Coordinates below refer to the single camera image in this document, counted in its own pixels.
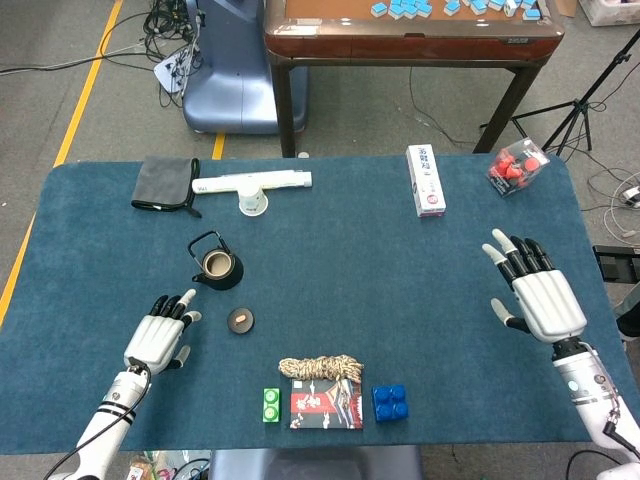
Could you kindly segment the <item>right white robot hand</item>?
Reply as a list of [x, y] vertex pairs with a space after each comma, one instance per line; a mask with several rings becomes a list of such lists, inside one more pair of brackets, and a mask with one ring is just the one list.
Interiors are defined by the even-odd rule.
[[482, 250], [501, 273], [522, 312], [514, 315], [500, 299], [493, 298], [490, 305], [499, 321], [547, 344], [580, 336], [587, 318], [566, 277], [542, 245], [531, 238], [508, 236], [498, 228], [492, 230], [492, 237], [500, 247], [485, 243]]

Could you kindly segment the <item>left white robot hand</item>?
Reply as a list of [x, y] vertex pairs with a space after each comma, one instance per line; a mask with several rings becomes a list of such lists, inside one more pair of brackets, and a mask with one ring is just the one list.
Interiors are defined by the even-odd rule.
[[187, 344], [179, 346], [181, 337], [202, 318], [200, 312], [189, 311], [196, 294], [191, 288], [182, 295], [162, 295], [154, 302], [124, 351], [127, 367], [144, 364], [153, 376], [184, 366], [191, 348]]

